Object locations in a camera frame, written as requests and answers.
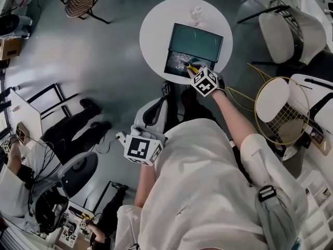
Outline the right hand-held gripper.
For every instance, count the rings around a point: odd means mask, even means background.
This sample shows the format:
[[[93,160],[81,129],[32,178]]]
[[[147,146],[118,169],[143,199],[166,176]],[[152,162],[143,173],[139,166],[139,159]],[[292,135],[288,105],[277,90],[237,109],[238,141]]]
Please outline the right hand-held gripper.
[[[203,97],[210,95],[215,90],[226,94],[222,78],[219,78],[209,67],[204,66],[199,70],[187,68],[186,71],[191,78],[190,85]]]

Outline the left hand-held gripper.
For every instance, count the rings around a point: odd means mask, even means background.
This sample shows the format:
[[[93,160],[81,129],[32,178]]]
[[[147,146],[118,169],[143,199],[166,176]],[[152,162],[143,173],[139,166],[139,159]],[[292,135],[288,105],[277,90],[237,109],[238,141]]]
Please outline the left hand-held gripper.
[[[164,81],[163,96],[171,94],[171,84]],[[116,138],[124,147],[124,157],[141,165],[153,166],[168,138],[164,135],[168,113],[165,97],[157,98],[143,106],[136,114],[130,134],[118,132]]]

